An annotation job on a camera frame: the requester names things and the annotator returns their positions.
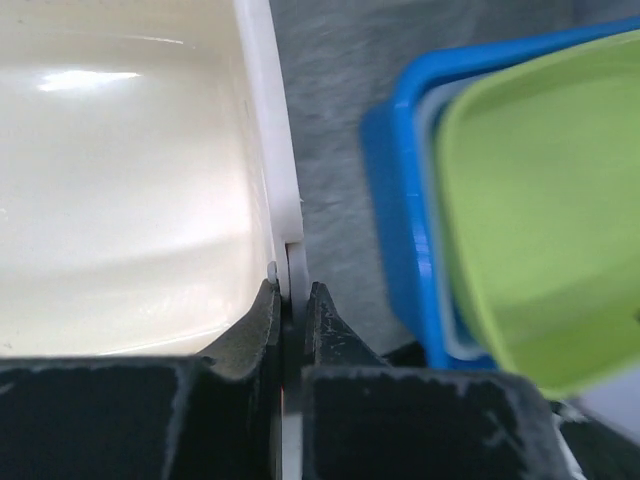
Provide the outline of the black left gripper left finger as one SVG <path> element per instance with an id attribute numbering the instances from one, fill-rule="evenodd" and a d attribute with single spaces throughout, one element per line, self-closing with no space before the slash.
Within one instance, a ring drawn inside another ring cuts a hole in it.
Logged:
<path id="1" fill-rule="evenodd" d="M 281 298 L 188 356 L 1 363 L 5 479 L 277 479 Z"/>

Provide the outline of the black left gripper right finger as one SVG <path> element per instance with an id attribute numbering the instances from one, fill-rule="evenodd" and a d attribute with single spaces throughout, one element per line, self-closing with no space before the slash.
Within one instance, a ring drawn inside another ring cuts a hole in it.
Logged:
<path id="1" fill-rule="evenodd" d="M 526 379 L 397 367 L 312 286 L 302 373 L 306 479 L 566 479 L 551 410 Z"/>

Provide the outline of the cream perforated basket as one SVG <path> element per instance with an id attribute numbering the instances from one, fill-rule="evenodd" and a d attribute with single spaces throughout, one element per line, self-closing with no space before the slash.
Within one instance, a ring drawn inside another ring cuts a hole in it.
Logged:
<path id="1" fill-rule="evenodd" d="M 188 356 L 305 302 L 266 1 L 1 5 L 1 363 Z"/>

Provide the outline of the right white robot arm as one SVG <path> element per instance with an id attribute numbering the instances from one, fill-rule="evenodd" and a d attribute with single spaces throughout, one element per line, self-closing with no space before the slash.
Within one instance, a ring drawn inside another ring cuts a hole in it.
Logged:
<path id="1" fill-rule="evenodd" d="M 573 479 L 639 480 L 639 414 L 593 397 L 548 401 Z"/>

